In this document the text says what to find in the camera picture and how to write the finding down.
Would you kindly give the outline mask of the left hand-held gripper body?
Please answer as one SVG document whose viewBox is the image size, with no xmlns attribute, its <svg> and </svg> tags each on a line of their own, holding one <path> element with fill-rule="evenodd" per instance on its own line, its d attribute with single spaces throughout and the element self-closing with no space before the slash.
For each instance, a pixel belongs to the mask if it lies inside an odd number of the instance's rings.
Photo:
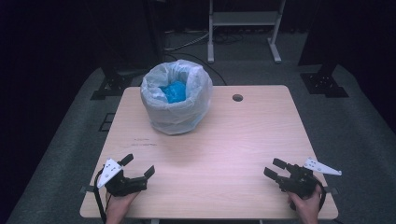
<svg viewBox="0 0 396 224">
<path fill-rule="evenodd" d="M 98 189 L 105 187 L 115 197 L 147 189 L 148 180 L 144 175 L 134 178 L 126 177 L 123 174 L 123 167 L 119 165 L 119 161 L 108 158 L 99 173 L 100 178 L 96 182 L 96 187 Z"/>
</svg>

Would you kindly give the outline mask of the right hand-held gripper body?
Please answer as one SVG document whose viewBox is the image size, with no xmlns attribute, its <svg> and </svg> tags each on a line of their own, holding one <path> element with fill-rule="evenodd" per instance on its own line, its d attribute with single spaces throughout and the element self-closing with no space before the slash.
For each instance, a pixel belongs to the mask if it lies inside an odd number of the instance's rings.
<svg viewBox="0 0 396 224">
<path fill-rule="evenodd" d="M 304 162 L 303 166 L 288 163 L 285 170 L 290 173 L 290 176 L 278 177 L 277 183 L 280 189 L 283 191 L 293 192 L 301 198 L 311 196 L 316 185 L 321 186 L 321 182 L 314 176 L 314 172 L 319 172 L 325 175 L 342 174 L 340 170 L 335 170 L 332 167 L 311 158 L 308 158 Z"/>
</svg>

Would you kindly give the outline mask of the person's left hand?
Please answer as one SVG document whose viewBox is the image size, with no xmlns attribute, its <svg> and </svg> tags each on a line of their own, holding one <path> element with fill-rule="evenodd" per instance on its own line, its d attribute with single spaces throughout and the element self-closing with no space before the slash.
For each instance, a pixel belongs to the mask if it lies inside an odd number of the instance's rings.
<svg viewBox="0 0 396 224">
<path fill-rule="evenodd" d="M 137 197 L 138 192 L 122 197 L 106 194 L 106 224 L 123 224 L 130 206 Z"/>
</svg>

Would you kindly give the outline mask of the person's right hand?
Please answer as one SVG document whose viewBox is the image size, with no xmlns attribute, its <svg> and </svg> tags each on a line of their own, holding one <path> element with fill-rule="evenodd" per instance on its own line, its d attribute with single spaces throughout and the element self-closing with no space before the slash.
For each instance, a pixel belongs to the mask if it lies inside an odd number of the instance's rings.
<svg viewBox="0 0 396 224">
<path fill-rule="evenodd" d="M 307 199 L 300 198 L 293 192 L 287 192 L 288 203 L 294 203 L 300 224 L 318 224 L 318 213 L 321 188 L 316 185 L 312 195 Z"/>
</svg>

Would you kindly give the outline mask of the white plastic bag lined bin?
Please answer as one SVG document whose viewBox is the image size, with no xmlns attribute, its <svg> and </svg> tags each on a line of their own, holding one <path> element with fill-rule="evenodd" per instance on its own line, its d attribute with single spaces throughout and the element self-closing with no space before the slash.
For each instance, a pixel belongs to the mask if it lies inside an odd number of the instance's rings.
<svg viewBox="0 0 396 224">
<path fill-rule="evenodd" d="M 186 100 L 168 104 L 160 87 L 174 81 L 186 85 Z M 192 131 L 210 107 L 213 84 L 209 74 L 198 63 L 178 60 L 152 68 L 140 86 L 142 103 L 151 126 L 166 134 Z"/>
</svg>

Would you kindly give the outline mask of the black stand base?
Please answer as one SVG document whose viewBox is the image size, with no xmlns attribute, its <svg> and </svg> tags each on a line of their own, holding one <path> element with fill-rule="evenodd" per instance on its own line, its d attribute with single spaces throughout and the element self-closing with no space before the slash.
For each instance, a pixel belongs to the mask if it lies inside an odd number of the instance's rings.
<svg viewBox="0 0 396 224">
<path fill-rule="evenodd" d="M 323 94 L 327 98 L 347 98 L 348 94 L 345 89 L 339 86 L 332 72 L 335 70 L 337 63 L 326 62 L 316 73 L 301 73 L 308 92 L 310 94 Z"/>
<path fill-rule="evenodd" d="M 105 100 L 107 96 L 121 96 L 133 81 L 133 71 L 126 67 L 102 67 L 105 75 L 98 90 L 94 91 L 92 100 Z"/>
</svg>

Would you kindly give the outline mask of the crumpled blue plastic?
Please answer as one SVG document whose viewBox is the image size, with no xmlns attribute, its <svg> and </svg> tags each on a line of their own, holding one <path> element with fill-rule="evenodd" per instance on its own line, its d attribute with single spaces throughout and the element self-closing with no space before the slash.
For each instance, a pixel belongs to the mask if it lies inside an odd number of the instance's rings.
<svg viewBox="0 0 396 224">
<path fill-rule="evenodd" d="M 174 81 L 167 86 L 160 87 L 166 103 L 173 104 L 186 100 L 186 85 L 181 81 Z"/>
</svg>

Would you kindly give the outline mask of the white metal stand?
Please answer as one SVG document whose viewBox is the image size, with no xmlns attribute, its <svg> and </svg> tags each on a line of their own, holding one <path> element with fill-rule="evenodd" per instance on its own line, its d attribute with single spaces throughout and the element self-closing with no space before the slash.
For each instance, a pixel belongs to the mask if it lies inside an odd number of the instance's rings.
<svg viewBox="0 0 396 224">
<path fill-rule="evenodd" d="M 207 41 L 207 61 L 215 61 L 213 33 L 216 27 L 225 26 L 272 26 L 273 33 L 267 38 L 269 49 L 275 63 L 281 63 L 276 38 L 280 23 L 282 21 L 286 0 L 279 0 L 277 11 L 258 11 L 258 12 L 216 12 L 213 9 L 213 0 L 209 0 L 208 13 L 208 41 Z"/>
</svg>

